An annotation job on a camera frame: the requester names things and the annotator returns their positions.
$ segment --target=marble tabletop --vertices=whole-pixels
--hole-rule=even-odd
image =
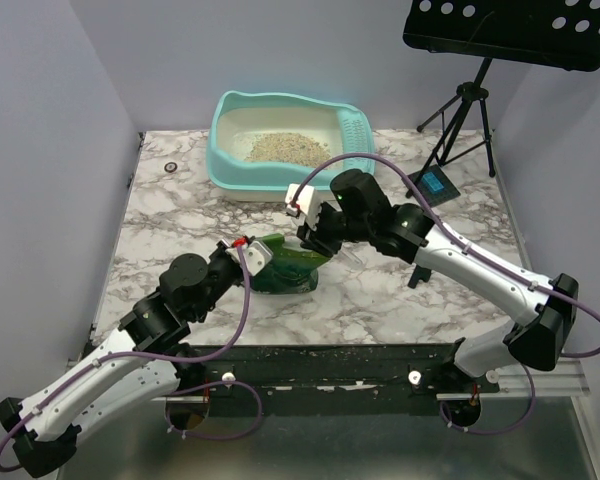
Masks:
[[[407,173],[423,165],[439,132],[378,130],[378,153]],[[462,132],[461,151],[481,141]],[[143,296],[176,256],[208,256],[221,238],[282,232],[295,227],[282,204],[227,200],[205,168],[206,131],[149,132],[120,232],[93,339],[100,342]],[[175,173],[164,165],[175,162]],[[448,165],[445,173],[462,195],[435,210],[456,231],[520,264],[514,234],[484,148]],[[378,165],[376,178],[393,202],[404,202],[398,177]],[[348,247],[364,263],[352,269],[335,258],[320,268],[316,291],[258,295],[239,344],[338,344],[449,342],[502,324],[506,317],[467,288],[434,273],[427,284],[407,287],[413,267],[383,257],[368,245]],[[192,325],[192,344],[224,344],[240,316],[243,289],[232,288],[204,324]]]

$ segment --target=teal plastic tray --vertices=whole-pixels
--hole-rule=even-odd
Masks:
[[[375,147],[367,117],[355,107],[286,93],[225,93],[213,116],[207,144],[211,181],[239,200],[275,201],[290,183],[300,183],[312,168],[283,162],[244,161],[259,134],[297,132],[328,145],[331,156],[373,153]],[[320,172],[311,185],[328,191],[338,173],[359,168],[373,174],[366,158],[345,160]]]

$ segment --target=cable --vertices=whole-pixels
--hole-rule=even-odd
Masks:
[[[225,346],[219,348],[218,350],[216,350],[213,353],[204,355],[202,357],[172,357],[170,355],[160,355],[157,353],[147,353],[147,352],[116,352],[116,353],[111,353],[109,355],[104,355],[104,356],[98,358],[98,361],[100,363],[103,363],[103,362],[107,362],[109,360],[114,360],[116,358],[140,357],[140,358],[148,358],[149,360],[163,360],[166,362],[174,362],[174,363],[202,363],[202,362],[207,362],[209,360],[213,360],[214,358],[219,357],[220,355],[225,353],[227,350],[229,350],[231,347],[233,347],[233,345],[238,341],[238,338],[240,338],[240,335],[242,334],[242,331],[244,330],[244,326],[247,322],[247,317],[249,315],[249,301],[250,301],[250,297],[251,297],[251,278],[249,277],[249,270],[247,269],[247,263],[244,258],[244,253],[242,251],[241,246],[236,246],[236,250],[238,252],[238,257],[240,259],[240,268],[242,269],[242,278],[243,278],[243,283],[244,283],[244,301],[242,304],[242,315],[240,316],[240,322],[238,323],[238,328],[236,329],[236,332],[233,334],[233,337],[231,337],[231,339],[227,342],[227,344]],[[60,386],[58,386],[58,388],[56,388],[53,392],[51,392],[47,397],[45,397],[45,399],[42,400],[38,405],[36,405],[36,408],[38,410],[42,410],[44,407],[49,405],[56,397],[58,397],[58,395],[60,395],[62,392],[64,392],[69,386],[73,385],[77,380],[79,380],[80,378],[82,378],[84,375],[86,375],[87,373],[89,373],[91,370],[93,370],[95,368],[96,368],[96,366],[91,363],[91,364],[85,366],[84,368],[82,368],[81,370],[77,371],[75,374],[73,374],[72,376],[67,378],[67,380],[65,380],[62,384],[60,384]],[[2,452],[4,451],[5,447],[9,443],[9,440],[11,440],[16,435],[16,433],[22,427],[24,427],[27,424],[27,422],[29,422],[33,417],[34,417],[33,411],[29,412],[11,430],[9,430],[9,432],[7,432],[5,437],[0,442],[0,458],[2,456]],[[13,466],[5,467],[0,462],[0,472],[2,472],[2,473],[13,472],[13,471],[18,470],[19,468],[22,468],[21,465],[13,465]]]
[[[529,398],[529,406],[527,407],[527,411],[520,417],[516,422],[512,423],[508,427],[496,429],[496,430],[473,430],[467,427],[461,427],[460,425],[456,425],[451,421],[451,411],[449,410],[449,406],[446,402],[440,402],[440,417],[444,420],[444,423],[447,424],[447,428],[453,428],[458,432],[469,433],[471,435],[482,435],[482,436],[490,436],[490,435],[501,435],[503,433],[509,433],[515,430],[516,428],[521,427],[524,423],[529,420],[531,414],[536,408],[536,385],[533,383],[533,376],[531,372],[525,365],[521,365],[524,369],[524,372],[527,374],[527,378],[529,379],[529,388],[531,389],[531,395]]]
[[[180,435],[182,435],[183,439],[185,437],[193,437],[193,438],[199,438],[202,440],[223,441],[223,440],[237,440],[238,438],[246,437],[247,435],[250,435],[251,433],[255,432],[260,427],[260,424],[262,423],[262,399],[260,398],[260,395],[258,395],[258,392],[256,392],[255,388],[253,388],[251,385],[248,385],[243,382],[239,382],[237,380],[233,380],[233,381],[220,380],[217,382],[205,383],[204,385],[200,385],[198,387],[187,388],[185,390],[179,390],[177,392],[173,392],[169,396],[171,397],[174,395],[186,395],[188,393],[198,392],[198,391],[204,390],[206,388],[218,387],[218,386],[222,386],[222,385],[228,385],[228,386],[236,385],[238,387],[245,388],[245,389],[249,390],[251,395],[253,395],[253,398],[255,398],[256,404],[258,405],[258,412],[256,413],[255,420],[253,421],[253,423],[251,424],[251,426],[249,428],[247,428],[246,430],[239,432],[239,433],[232,433],[229,435],[220,435],[220,436],[206,435],[204,433],[196,433],[192,430],[180,430],[171,423],[171,420],[169,419],[169,410],[168,410],[168,406],[167,406],[164,410],[164,418],[167,421],[167,424],[169,425],[169,429],[167,430],[167,433],[176,431],[176,432],[180,433]]]
[[[390,162],[386,158],[381,157],[380,155],[377,155],[375,153],[344,153],[342,155],[338,155],[337,157],[333,157],[331,160],[327,160],[322,165],[316,167],[307,176],[307,178],[305,178],[302,181],[302,183],[300,183],[300,186],[298,187],[298,189],[296,190],[296,193],[293,195],[293,198],[291,199],[291,202],[290,202],[291,205],[292,206],[296,205],[296,202],[298,201],[298,196],[300,195],[300,192],[302,191],[302,189],[304,187],[306,187],[307,184],[311,180],[313,180],[313,178],[320,171],[324,170],[325,168],[327,168],[330,165],[333,165],[334,163],[340,162],[342,160],[346,160],[348,158],[368,158],[368,159],[374,160],[378,163],[382,163],[383,165],[389,167],[391,170],[396,172],[398,174],[398,176],[400,176],[400,178],[402,179],[403,183],[409,188],[409,190],[411,190],[411,192],[413,193],[413,196],[418,201],[418,203],[420,204],[422,209],[427,213],[427,215],[429,215],[431,217],[431,219],[434,221],[434,223],[440,229],[440,231],[444,234],[444,236],[447,237],[453,244],[455,244],[459,248],[461,248],[463,252],[466,252],[466,253],[472,255],[474,258],[480,260],[483,264],[485,264],[485,265],[493,268],[497,272],[503,274],[505,277],[509,277],[510,279],[515,280],[516,282],[519,282],[519,283],[525,285],[526,287],[535,288],[537,291],[544,293],[545,295],[549,295],[551,297],[557,298],[558,300],[561,300],[570,305],[573,305],[574,307],[587,313],[588,315],[593,317],[598,323],[600,323],[600,314],[598,312],[596,312],[595,310],[593,310],[592,308],[589,308],[582,302],[580,302],[576,299],[573,299],[571,297],[568,297],[567,295],[564,295],[560,292],[556,292],[553,289],[543,287],[542,285],[536,286],[533,282],[531,282],[531,280],[528,280],[525,277],[518,275],[516,272],[509,270],[506,267],[503,267],[502,265],[494,262],[490,258],[482,255],[480,252],[476,252],[467,244],[458,240],[449,230],[447,230],[447,228],[444,226],[444,223],[442,223],[442,220],[440,220],[440,218],[434,213],[431,206],[427,203],[427,201],[425,200],[422,193],[420,193],[418,188],[411,181],[411,179],[407,176],[407,174],[404,173],[398,166],[394,165],[392,162]],[[562,356],[565,358],[589,358],[589,357],[593,357],[598,354],[600,354],[600,346],[597,348],[594,348],[593,350],[590,350],[588,352],[563,353]]]

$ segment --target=white wall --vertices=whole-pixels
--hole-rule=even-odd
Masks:
[[[600,70],[533,67],[499,125],[501,176],[537,270],[566,272],[600,312]],[[570,351],[600,343],[580,315]],[[600,424],[600,356],[584,362]]]
[[[408,0],[71,0],[142,129],[204,128],[227,90],[284,91],[415,127],[473,79],[479,59],[407,47]],[[494,62],[494,125],[528,67]],[[475,107],[469,126],[477,126]]]
[[[67,0],[0,0],[0,400],[85,342],[135,130]]]

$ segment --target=tripod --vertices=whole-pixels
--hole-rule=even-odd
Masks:
[[[424,167],[420,170],[420,173],[416,177],[414,183],[418,185],[422,177],[427,170],[433,160],[435,159],[438,165],[443,167],[444,165],[448,165],[451,162],[456,161],[460,157],[463,157],[469,152],[474,151],[477,148],[480,148],[482,145],[485,145],[487,149],[487,159],[489,162],[489,176],[495,177],[496,170],[493,164],[493,151],[491,150],[491,130],[489,128],[489,117],[487,115],[487,97],[489,96],[489,91],[485,88],[482,88],[482,82],[484,81],[484,77],[487,75],[487,70],[491,66],[491,58],[485,58],[482,60],[482,64],[480,65],[480,70],[478,70],[478,74],[473,82],[465,82],[462,85],[459,85],[456,90],[456,95],[445,103],[438,111],[436,111],[433,115],[427,118],[422,125],[419,125],[417,128],[418,132],[422,132],[424,128],[429,125],[432,121],[438,118],[440,115],[444,115],[445,110],[455,104],[458,100],[462,99],[462,103],[456,110],[456,113],[453,115],[451,122],[444,128],[442,132],[442,137],[438,140],[438,143],[431,151],[431,155],[427,159]],[[484,129],[484,140],[477,145],[465,150],[459,155],[447,160],[449,158],[449,154],[451,153],[451,148],[453,148],[453,144],[458,138],[458,134],[462,129],[462,125],[469,114],[469,110],[471,110],[471,106],[474,102],[480,102],[480,113],[482,114],[482,127]],[[444,147],[442,151],[442,156],[438,156],[438,152],[441,148]],[[411,191],[407,193],[407,197],[412,195]]]

